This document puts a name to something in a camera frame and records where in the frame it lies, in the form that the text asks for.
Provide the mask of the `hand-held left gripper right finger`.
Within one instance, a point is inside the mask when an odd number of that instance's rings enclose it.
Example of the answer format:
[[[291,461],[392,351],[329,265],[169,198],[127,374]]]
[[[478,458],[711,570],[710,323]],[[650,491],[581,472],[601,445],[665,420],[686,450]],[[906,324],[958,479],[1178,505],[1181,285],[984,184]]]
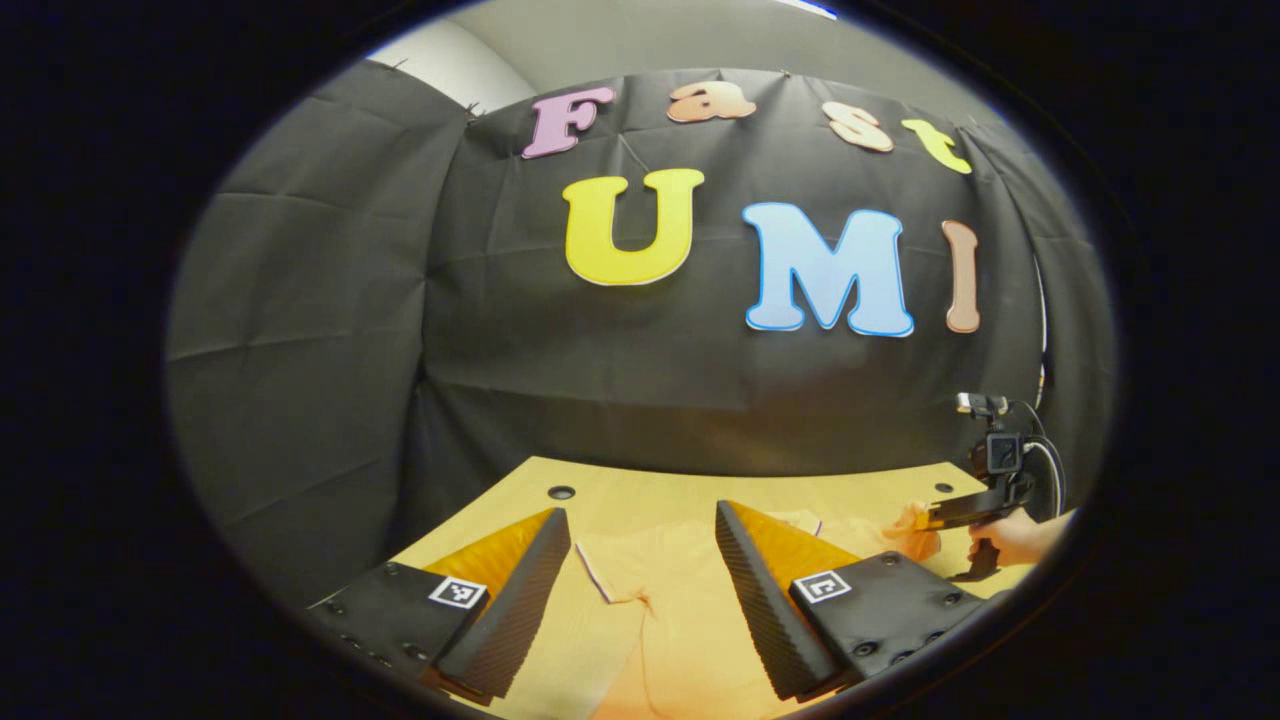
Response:
[[[897,551],[861,559],[735,501],[717,502],[714,528],[781,700],[806,702],[878,676],[988,603]]]

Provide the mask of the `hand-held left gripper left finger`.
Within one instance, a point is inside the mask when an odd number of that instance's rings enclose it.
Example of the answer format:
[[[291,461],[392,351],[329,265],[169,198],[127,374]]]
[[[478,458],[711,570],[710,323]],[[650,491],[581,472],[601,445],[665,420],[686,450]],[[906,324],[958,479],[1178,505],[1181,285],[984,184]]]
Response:
[[[425,566],[387,561],[306,614],[352,651],[430,691],[507,696],[571,546],[548,507]]]

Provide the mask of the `orange T-shirt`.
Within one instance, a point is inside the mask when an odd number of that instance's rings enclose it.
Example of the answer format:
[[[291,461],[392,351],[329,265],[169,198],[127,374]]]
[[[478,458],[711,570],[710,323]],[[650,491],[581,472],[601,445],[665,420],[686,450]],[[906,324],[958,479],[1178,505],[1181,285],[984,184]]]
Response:
[[[588,720],[774,720],[800,708],[765,674],[712,528],[584,536],[575,550],[623,619],[628,651]]]

